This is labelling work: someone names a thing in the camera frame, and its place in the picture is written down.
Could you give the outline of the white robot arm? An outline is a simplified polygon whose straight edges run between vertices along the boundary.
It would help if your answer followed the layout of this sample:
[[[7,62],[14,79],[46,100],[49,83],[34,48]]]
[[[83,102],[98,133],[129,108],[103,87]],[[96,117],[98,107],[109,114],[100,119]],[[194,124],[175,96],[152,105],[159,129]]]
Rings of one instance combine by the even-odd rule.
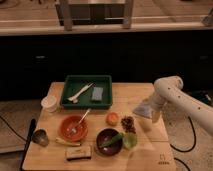
[[[166,102],[184,110],[208,134],[213,136],[213,108],[182,91],[183,81],[179,76],[159,78],[154,82],[154,92],[149,97],[152,122],[159,120]]]

